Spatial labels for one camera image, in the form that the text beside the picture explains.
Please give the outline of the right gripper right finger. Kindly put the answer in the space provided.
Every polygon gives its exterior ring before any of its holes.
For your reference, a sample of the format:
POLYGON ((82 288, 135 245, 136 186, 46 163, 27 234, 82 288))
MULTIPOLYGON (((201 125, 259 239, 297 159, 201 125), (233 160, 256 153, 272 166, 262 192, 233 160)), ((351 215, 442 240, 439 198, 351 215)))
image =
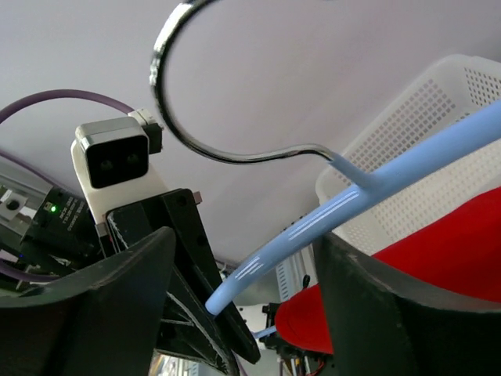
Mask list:
POLYGON ((498 375, 500 305, 403 273, 328 233, 313 244, 335 375, 498 375))

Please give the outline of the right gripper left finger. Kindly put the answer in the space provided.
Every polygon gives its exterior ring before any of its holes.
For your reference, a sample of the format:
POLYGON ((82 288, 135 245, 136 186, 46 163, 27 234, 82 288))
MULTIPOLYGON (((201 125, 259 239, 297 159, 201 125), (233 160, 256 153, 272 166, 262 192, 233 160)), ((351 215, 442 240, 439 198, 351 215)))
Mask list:
POLYGON ((3 375, 146 375, 175 255, 163 227, 127 251, 1 299, 3 375))

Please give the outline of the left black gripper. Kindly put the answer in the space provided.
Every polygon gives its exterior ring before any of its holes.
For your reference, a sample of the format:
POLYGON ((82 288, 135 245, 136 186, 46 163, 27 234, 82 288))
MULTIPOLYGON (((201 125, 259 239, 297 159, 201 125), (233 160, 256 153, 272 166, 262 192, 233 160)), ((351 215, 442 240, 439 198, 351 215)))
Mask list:
POLYGON ((206 301, 222 283, 198 208, 189 189, 177 189, 111 209, 106 224, 124 250, 161 227, 175 232, 174 269, 156 350, 237 372, 236 355, 256 364, 258 344, 234 304, 209 313, 206 301))

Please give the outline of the red trousers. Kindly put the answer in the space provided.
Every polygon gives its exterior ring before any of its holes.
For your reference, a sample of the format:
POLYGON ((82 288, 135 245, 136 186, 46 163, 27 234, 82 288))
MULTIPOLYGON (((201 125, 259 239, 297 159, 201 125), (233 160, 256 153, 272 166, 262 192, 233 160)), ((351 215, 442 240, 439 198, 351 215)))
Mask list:
MULTIPOLYGON (((470 199, 374 258, 437 287, 499 302, 500 189, 470 199)), ((333 353, 319 285, 279 307, 276 330, 300 349, 333 353)))

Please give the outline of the light blue plastic hanger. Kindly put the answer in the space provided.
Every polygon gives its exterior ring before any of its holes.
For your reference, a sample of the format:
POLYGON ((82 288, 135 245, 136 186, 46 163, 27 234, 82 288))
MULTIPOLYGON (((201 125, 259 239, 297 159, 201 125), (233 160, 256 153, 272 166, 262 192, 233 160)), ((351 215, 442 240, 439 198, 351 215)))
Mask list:
MULTIPOLYGON (((174 137, 191 151, 214 161, 231 165, 255 165, 300 155, 323 158, 337 174, 337 184, 327 186, 319 178, 316 191, 320 205, 280 235, 258 249, 232 273, 206 301, 209 313, 219 314, 245 288, 296 251, 308 246, 325 233, 335 230, 397 193, 396 183, 401 172, 380 167, 366 172, 346 157, 318 144, 301 144, 260 154, 235 154, 218 150, 195 139, 174 116, 164 88, 171 49, 188 23, 207 7, 205 1, 184 1, 177 5, 166 20, 153 47, 150 64, 150 86, 157 109, 174 137)), ((486 136, 500 140, 500 100, 474 114, 475 145, 483 147, 486 136)))

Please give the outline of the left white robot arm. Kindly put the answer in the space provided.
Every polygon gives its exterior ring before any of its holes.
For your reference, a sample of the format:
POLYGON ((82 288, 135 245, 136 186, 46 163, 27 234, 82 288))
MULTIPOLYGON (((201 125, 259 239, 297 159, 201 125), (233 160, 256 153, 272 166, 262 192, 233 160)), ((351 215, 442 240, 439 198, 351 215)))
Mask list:
POLYGON ((222 279, 193 193, 177 189, 109 210, 54 188, 1 246, 39 274, 1 298, 4 375, 145 375, 155 353, 237 375, 261 354, 234 305, 205 302, 222 279))

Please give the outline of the white plastic basket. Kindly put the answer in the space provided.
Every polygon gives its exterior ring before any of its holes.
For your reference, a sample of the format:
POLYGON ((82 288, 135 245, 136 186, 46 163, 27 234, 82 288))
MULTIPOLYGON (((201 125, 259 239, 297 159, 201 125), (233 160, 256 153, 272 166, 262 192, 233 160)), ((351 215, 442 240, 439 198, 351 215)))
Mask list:
POLYGON ((474 143, 474 114, 500 100, 500 64, 451 55, 429 66, 345 149, 366 172, 402 173, 397 193, 335 229, 368 255, 500 184, 500 140, 474 143))

